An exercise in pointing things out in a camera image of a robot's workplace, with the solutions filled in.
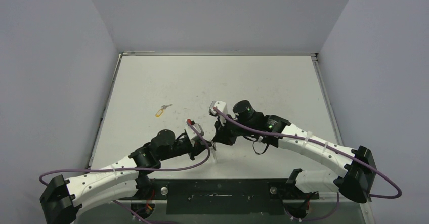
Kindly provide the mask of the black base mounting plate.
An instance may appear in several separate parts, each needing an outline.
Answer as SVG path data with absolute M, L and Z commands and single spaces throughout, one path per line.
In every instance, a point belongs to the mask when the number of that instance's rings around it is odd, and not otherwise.
M 130 201 L 166 201 L 167 214 L 251 214 L 283 215 L 283 201 L 318 199 L 317 192 L 304 193 L 287 179 L 163 180 L 151 183 L 130 197 Z

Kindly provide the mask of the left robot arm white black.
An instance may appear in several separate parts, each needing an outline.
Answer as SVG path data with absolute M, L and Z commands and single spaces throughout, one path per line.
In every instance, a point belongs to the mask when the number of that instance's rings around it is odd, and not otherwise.
M 161 171 L 161 162 L 188 154 L 191 160 L 209 150 L 203 133 L 188 130 L 178 137 L 161 130 L 151 141 L 102 169 L 88 169 L 82 175 L 65 178 L 55 171 L 45 184 L 39 201 L 47 223 L 72 223 L 85 211 L 104 203 L 136 196 L 145 199 L 151 185 L 147 175 Z

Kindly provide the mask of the yellow key tag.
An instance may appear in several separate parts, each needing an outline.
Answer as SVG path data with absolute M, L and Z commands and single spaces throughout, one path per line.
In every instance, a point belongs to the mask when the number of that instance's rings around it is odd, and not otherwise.
M 159 109 L 157 112 L 156 112 L 156 114 L 155 114 L 155 117 L 160 117 L 162 114 L 164 113 L 164 109 Z

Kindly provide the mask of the aluminium front rail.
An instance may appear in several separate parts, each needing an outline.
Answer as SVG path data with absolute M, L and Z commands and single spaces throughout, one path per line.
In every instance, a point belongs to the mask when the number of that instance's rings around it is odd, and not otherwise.
M 86 175 L 83 179 L 76 177 L 67 180 L 67 188 L 69 194 L 73 197 L 73 204 L 75 206 L 81 204 L 84 208 L 93 208 L 114 200 L 130 201 L 130 197 L 134 196 L 137 191 L 143 189 L 144 186 L 150 183 L 151 180 L 149 179 L 109 180 L 105 178 L 103 180 L 91 180 L 90 177 Z M 345 199 L 346 201 L 351 201 L 351 198 L 346 193 L 331 191 L 322 185 L 301 191 L 304 193 L 317 192 L 319 194 L 319 198 L 314 200 L 333 201 L 335 199 Z M 284 202 L 296 203 L 297 201 L 285 200 Z

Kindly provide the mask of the silver carabiner keyring with rings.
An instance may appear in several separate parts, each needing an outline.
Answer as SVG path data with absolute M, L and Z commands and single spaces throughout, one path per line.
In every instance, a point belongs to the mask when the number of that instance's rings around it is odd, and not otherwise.
M 211 142 L 211 147 L 210 147 L 210 152 L 211 152 L 211 155 L 212 155 L 212 158 L 213 158 L 213 162 L 214 163 L 217 163 L 218 162 L 218 160 L 217 160 L 217 155 L 216 155 L 216 144 L 214 143 L 214 142 Z

